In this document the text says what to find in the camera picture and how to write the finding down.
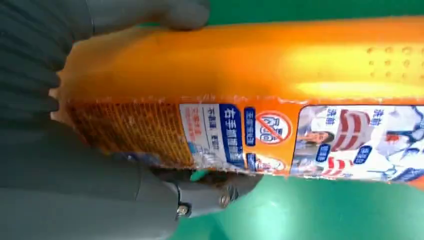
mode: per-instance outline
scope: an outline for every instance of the product label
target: product label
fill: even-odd
[[[73,103],[92,146],[166,168],[410,182],[424,176],[424,106]]]
[[[290,173],[409,182],[424,175],[424,107],[306,106]]]
[[[232,104],[180,104],[185,138],[199,166],[245,168],[241,113]]]

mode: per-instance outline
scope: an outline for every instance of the plastic bottle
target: plastic bottle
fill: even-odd
[[[72,50],[58,118],[162,167],[422,187],[423,30],[424,17],[134,28]]]

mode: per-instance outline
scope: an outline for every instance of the screw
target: screw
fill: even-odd
[[[176,214],[181,217],[185,216],[187,213],[189,213],[189,207],[184,205],[179,205],[178,209],[176,210]]]
[[[231,197],[228,194],[222,195],[219,198],[219,205],[221,206],[221,208],[226,208],[228,206],[228,204],[230,204],[231,201]]]

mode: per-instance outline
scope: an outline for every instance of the green surface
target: green surface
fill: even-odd
[[[210,24],[424,15],[422,0],[212,0]],[[172,240],[423,240],[424,191],[266,176],[227,210],[183,219]]]

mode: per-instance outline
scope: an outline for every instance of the red circle symbol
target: red circle symbol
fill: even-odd
[[[264,144],[280,144],[292,134],[289,118],[277,111],[264,111],[256,115],[259,129],[256,138]]]

